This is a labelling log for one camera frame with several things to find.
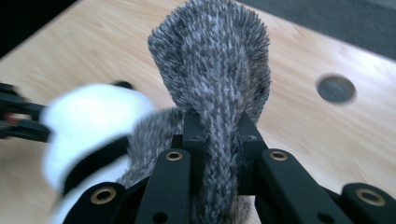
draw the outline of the metal grommet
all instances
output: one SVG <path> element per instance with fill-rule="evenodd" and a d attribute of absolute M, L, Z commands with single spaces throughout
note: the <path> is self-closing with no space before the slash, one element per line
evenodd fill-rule
<path fill-rule="evenodd" d="M 94 204 L 108 203 L 116 197 L 116 190 L 111 187 L 97 189 L 91 196 L 91 202 Z"/>
<path fill-rule="evenodd" d="M 177 151 L 169 152 L 166 154 L 166 159 L 169 161 L 179 161 L 183 158 L 183 154 Z"/>
<path fill-rule="evenodd" d="M 276 161 L 285 161 L 288 159 L 288 155 L 280 151 L 271 152 L 270 157 Z"/>
<path fill-rule="evenodd" d="M 387 203 L 384 197 L 370 189 L 357 189 L 355 193 L 359 199 L 370 205 L 384 206 Z"/>

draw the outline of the gray knitted fabric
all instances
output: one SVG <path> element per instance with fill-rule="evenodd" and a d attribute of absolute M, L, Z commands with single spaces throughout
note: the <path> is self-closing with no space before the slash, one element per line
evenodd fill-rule
<path fill-rule="evenodd" d="M 168 16 L 148 38 L 148 48 L 179 109 L 158 112 L 135 129 L 131 170 L 119 182 L 130 187 L 150 175 L 172 134 L 182 132 L 184 111 L 192 109 L 208 144 L 191 220 L 243 223 L 249 203 L 237 196 L 242 163 L 237 124 L 244 111 L 257 123 L 268 99 L 268 43 L 257 15 L 233 1 L 192 0 Z"/>

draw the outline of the wooden table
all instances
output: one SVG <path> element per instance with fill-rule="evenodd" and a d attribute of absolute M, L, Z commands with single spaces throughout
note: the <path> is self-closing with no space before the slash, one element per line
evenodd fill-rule
<path fill-rule="evenodd" d="M 159 108 L 174 105 L 147 38 L 183 0 L 82 0 L 0 61 L 0 82 L 32 102 L 93 82 L 124 79 Z M 269 147 L 291 152 L 320 185 L 350 182 L 396 197 L 396 62 L 257 10 L 271 37 L 271 95 L 259 128 Z M 340 74 L 357 95 L 346 105 L 317 93 Z M 0 141 L 2 223 L 44 223 L 57 195 L 40 173 L 45 144 Z"/>

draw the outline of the white fluffy object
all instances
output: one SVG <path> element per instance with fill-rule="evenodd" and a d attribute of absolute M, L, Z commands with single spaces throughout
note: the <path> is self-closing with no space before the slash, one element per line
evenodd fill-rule
<path fill-rule="evenodd" d="M 142 93 L 107 84 L 91 84 L 58 97 L 40 117 L 51 131 L 43 157 L 44 177 L 62 192 L 67 175 L 81 159 L 130 134 L 136 123 L 153 111 L 153 103 Z M 114 182 L 127 169 L 128 159 L 123 156 L 85 179 L 60 201 L 52 223 L 62 223 L 86 189 L 101 182 Z"/>

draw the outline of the gray floor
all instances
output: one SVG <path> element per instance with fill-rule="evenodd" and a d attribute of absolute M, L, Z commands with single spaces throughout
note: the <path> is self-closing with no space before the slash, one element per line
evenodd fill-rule
<path fill-rule="evenodd" d="M 240 0 L 396 60 L 396 0 Z"/>

